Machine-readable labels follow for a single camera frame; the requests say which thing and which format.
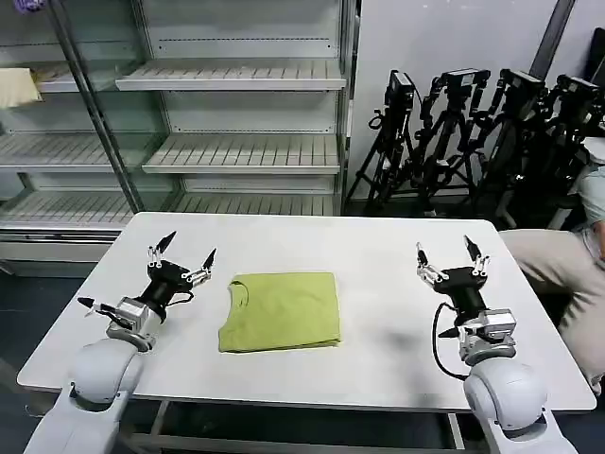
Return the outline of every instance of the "cloth on shelf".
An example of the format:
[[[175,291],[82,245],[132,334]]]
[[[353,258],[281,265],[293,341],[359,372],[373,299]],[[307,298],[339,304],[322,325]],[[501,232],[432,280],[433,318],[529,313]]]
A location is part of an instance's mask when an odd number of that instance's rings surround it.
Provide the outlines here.
[[[0,109],[42,101],[28,68],[0,68]]]
[[[330,272],[237,275],[231,310],[218,331],[221,352],[336,346],[340,320]]]

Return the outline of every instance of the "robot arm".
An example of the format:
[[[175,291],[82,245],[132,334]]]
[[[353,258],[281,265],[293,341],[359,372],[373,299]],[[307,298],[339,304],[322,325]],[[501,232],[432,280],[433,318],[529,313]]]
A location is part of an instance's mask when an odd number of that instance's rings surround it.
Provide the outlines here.
[[[529,366],[513,359],[516,321],[512,313],[488,309],[483,302],[480,290],[488,278],[489,257],[468,236],[465,240],[474,265],[451,270],[430,265],[417,245],[418,275],[435,291],[449,296],[457,313],[455,326],[440,338],[458,338],[460,358],[471,366],[466,377],[448,375],[464,380],[469,406],[493,454],[577,453],[547,408],[544,384]]]
[[[108,317],[108,339],[83,347],[75,357],[55,406],[27,444],[25,454],[107,454],[112,451],[119,422],[143,372],[139,354],[153,349],[166,308],[193,298],[193,286],[211,277],[216,250],[199,270],[190,271],[162,255],[176,232],[149,248],[147,275],[151,282],[136,298],[124,297],[114,307],[91,298],[78,301]],[[172,303],[177,293],[189,295]]]

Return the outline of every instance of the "black tripod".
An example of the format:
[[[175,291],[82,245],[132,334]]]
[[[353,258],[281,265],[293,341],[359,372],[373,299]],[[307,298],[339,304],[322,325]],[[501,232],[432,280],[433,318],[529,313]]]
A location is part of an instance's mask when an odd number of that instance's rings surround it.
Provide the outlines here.
[[[475,125],[477,109],[489,78],[490,71],[488,70],[465,69],[443,73],[440,78],[433,79],[430,94],[423,100],[421,108],[423,128],[415,134],[416,139],[418,139],[418,147],[414,150],[414,154],[419,159],[424,160],[428,145],[442,128],[435,151],[424,162],[422,179],[414,182],[418,185],[420,202],[427,216],[436,215],[430,200],[446,186],[449,188],[467,188],[470,194],[474,194],[475,181],[471,156],[475,154],[475,150],[469,148],[469,143]],[[441,112],[437,122],[433,125],[433,117],[430,111],[444,87],[447,94],[447,108]],[[466,100],[471,96],[469,117],[466,120],[463,111],[466,108]],[[447,147],[456,131],[456,127],[460,131],[459,154],[445,160]],[[465,173],[459,171],[462,166],[465,168]],[[455,175],[460,177],[464,182],[463,185],[449,186]]]
[[[587,118],[603,113],[603,90],[582,79],[559,76],[549,95],[549,104],[559,100],[559,113],[546,122],[543,140],[534,142],[529,151],[525,178],[519,183],[510,202],[510,210],[520,227],[539,227],[537,216],[557,209],[589,161],[582,144],[586,138]]]
[[[545,120],[552,111],[545,108],[548,91],[545,83],[526,73],[503,69],[488,111],[477,114],[479,134],[470,148],[485,147],[487,138],[499,127],[502,129],[489,159],[482,165],[482,177],[475,195],[471,197],[474,214],[479,202],[493,194],[499,201],[494,215],[504,218],[510,227],[514,222],[506,211],[510,190],[523,178],[524,158],[532,141],[545,130]],[[494,117],[506,97],[502,111]]]
[[[396,70],[390,72],[389,86],[385,92],[385,112],[374,111],[376,116],[368,124],[373,130],[378,130],[378,135],[363,165],[355,173],[356,178],[345,199],[345,206],[363,180],[370,185],[364,215],[373,215],[389,201],[400,181],[405,178],[407,167],[402,166],[402,162],[404,148],[412,151],[408,127],[414,105],[414,90],[414,85],[405,74]],[[366,171],[376,154],[378,163],[373,178],[370,178]]]

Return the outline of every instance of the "empty shelf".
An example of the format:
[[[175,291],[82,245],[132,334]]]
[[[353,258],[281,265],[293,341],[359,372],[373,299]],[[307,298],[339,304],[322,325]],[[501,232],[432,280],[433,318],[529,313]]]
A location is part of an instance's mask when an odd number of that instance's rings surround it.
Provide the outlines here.
[[[185,59],[149,61],[118,79],[120,90],[340,90],[337,60]]]
[[[327,174],[339,172],[337,139],[311,134],[172,134],[147,173]]]
[[[138,167],[154,134],[117,134],[124,164]],[[96,134],[88,132],[0,136],[0,172],[113,172]]]
[[[189,193],[177,213],[333,216],[334,196]]]
[[[115,89],[115,80],[128,72],[129,63],[101,61],[89,63],[89,77],[97,91]],[[40,93],[77,93],[78,86],[67,62],[32,63]]]
[[[164,193],[141,194],[146,209],[160,208]],[[109,226],[120,228],[133,214],[118,191],[37,191],[0,209],[0,229],[35,227],[81,227],[84,230]]]

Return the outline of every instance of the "person's leg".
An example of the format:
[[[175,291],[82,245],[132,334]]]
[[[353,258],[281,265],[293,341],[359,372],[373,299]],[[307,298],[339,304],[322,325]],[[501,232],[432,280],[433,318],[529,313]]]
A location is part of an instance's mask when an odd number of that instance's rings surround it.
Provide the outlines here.
[[[565,310],[559,332],[595,393],[601,393],[605,376],[605,271],[588,255],[579,266],[582,278],[574,287],[570,305]]]
[[[536,292],[569,293],[559,332],[589,384],[600,393],[605,375],[605,271],[569,232],[517,230],[502,237]]]
[[[536,293],[571,295],[578,277],[570,258],[586,249],[574,234],[558,230],[508,230],[500,235]]]

